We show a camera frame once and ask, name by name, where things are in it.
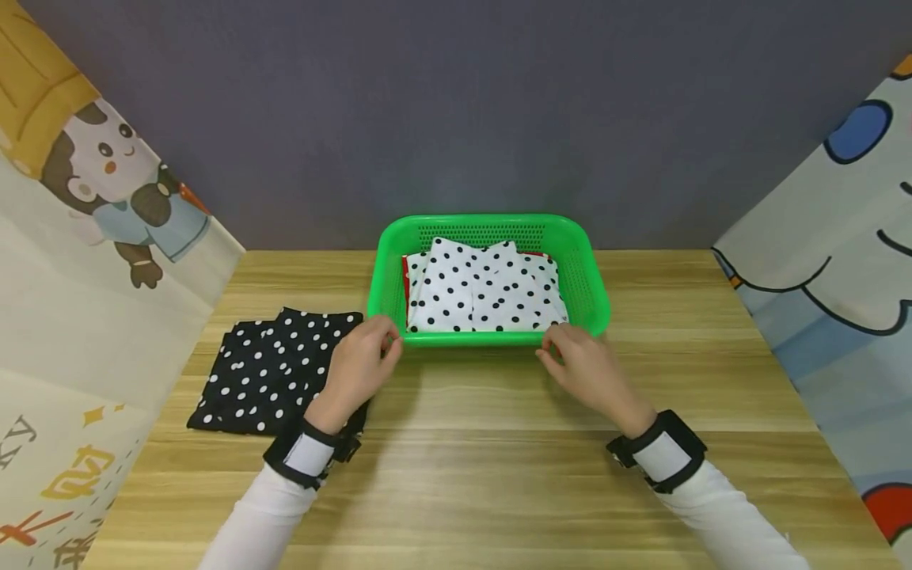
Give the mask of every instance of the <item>cartoon face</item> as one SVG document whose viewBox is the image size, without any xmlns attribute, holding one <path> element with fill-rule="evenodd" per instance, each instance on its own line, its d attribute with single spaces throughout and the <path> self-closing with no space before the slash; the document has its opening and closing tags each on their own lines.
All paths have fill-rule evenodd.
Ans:
<svg viewBox="0 0 912 570">
<path fill-rule="evenodd" d="M 912 299 L 911 159 L 912 80 L 889 78 L 716 249 L 747 285 L 895 332 Z"/>
<path fill-rule="evenodd" d="M 73 142 L 73 176 L 67 189 L 82 202 L 127 200 L 158 171 L 159 158 L 104 99 L 64 127 Z"/>
</svg>

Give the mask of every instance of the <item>folded cloth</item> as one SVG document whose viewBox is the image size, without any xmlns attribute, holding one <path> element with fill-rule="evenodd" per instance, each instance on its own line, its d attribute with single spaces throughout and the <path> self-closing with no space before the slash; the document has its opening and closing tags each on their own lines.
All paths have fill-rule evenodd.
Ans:
<svg viewBox="0 0 912 570">
<path fill-rule="evenodd" d="M 558 269 L 514 242 L 481 249 L 436 237 L 405 260 L 407 326 L 418 331 L 530 331 L 567 321 Z"/>
<path fill-rule="evenodd" d="M 187 420 L 195 430 L 276 435 L 284 420 L 303 415 L 326 385 L 333 348 L 364 317 L 284 308 L 272 321 L 239 322 L 225 334 Z M 368 404 L 349 419 L 344 434 L 364 429 Z"/>
</svg>

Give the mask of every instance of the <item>red shape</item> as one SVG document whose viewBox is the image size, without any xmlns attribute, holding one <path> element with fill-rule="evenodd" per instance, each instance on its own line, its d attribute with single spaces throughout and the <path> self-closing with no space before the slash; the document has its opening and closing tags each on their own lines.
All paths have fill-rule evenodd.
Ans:
<svg viewBox="0 0 912 570">
<path fill-rule="evenodd" d="M 866 492 L 862 498 L 889 543 L 912 528 L 912 484 L 884 483 Z"/>
</svg>

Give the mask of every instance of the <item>person's right hand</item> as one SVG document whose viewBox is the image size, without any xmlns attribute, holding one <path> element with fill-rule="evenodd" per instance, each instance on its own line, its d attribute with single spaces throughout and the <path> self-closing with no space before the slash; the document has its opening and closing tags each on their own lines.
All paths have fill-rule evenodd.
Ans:
<svg viewBox="0 0 912 570">
<path fill-rule="evenodd" d="M 554 359 L 552 347 L 564 364 Z M 639 437 L 656 420 L 655 408 L 627 379 L 611 349 L 582 328 L 552 325 L 535 355 L 561 388 L 607 416 L 627 437 Z"/>
</svg>

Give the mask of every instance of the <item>green plastic basket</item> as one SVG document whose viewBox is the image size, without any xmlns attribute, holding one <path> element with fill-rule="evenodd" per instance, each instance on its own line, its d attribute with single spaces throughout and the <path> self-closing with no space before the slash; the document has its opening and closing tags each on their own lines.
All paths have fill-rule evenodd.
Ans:
<svg viewBox="0 0 912 570">
<path fill-rule="evenodd" d="M 380 236 L 368 316 L 387 315 L 406 344 L 415 347 L 532 346 L 544 331 L 418 332 L 406 329 L 402 255 L 426 252 L 435 237 L 485 247 L 505 240 L 520 252 L 551 255 L 560 268 L 560 292 L 570 323 L 593 335 L 605 332 L 611 305 L 586 232 L 576 222 L 547 213 L 477 213 L 409 216 L 389 225 Z"/>
</svg>

